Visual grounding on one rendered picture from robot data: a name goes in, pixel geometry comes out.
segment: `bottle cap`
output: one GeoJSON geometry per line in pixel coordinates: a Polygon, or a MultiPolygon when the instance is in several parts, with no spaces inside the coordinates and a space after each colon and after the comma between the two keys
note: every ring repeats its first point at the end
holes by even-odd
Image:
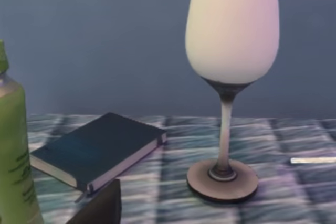
{"type": "Polygon", "coordinates": [[[0,39],[0,73],[5,72],[9,68],[7,54],[5,50],[5,44],[2,39],[0,39]]]}

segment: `goblet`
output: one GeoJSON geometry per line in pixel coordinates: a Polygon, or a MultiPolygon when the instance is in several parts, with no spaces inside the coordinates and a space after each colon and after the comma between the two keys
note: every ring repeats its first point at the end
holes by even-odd
{"type": "Polygon", "coordinates": [[[278,46],[278,0],[190,1],[186,54],[222,105],[219,158],[187,172],[189,188],[208,200],[243,201],[257,191],[256,173],[228,156],[231,110],[235,96],[270,69],[278,46]]]}

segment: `background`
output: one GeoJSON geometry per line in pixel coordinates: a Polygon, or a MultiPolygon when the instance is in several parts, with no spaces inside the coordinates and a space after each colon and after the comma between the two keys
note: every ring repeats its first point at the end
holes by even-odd
{"type": "MultiPolygon", "coordinates": [[[[190,0],[0,0],[0,37],[28,113],[219,115],[190,67],[190,0]]],[[[336,117],[336,0],[279,0],[270,72],[234,116],[336,117]]]]}

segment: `table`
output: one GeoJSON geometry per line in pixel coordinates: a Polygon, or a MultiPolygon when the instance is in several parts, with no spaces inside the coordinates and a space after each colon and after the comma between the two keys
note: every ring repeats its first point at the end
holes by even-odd
{"type": "MultiPolygon", "coordinates": [[[[29,148],[97,118],[32,115],[29,148]]],[[[219,118],[131,116],[167,129],[168,141],[121,179],[122,223],[335,224],[336,164],[290,165],[290,157],[336,156],[336,119],[233,118],[230,156],[260,178],[257,195],[240,205],[214,206],[195,198],[185,175],[195,162],[218,155],[219,118]]],[[[64,224],[84,202],[80,192],[33,169],[46,224],[64,224]]]]}

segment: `bottle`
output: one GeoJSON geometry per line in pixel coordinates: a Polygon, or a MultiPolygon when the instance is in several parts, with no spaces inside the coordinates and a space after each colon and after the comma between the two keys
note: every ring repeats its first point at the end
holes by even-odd
{"type": "Polygon", "coordinates": [[[30,172],[25,91],[0,40],[0,224],[43,224],[30,172]]]}

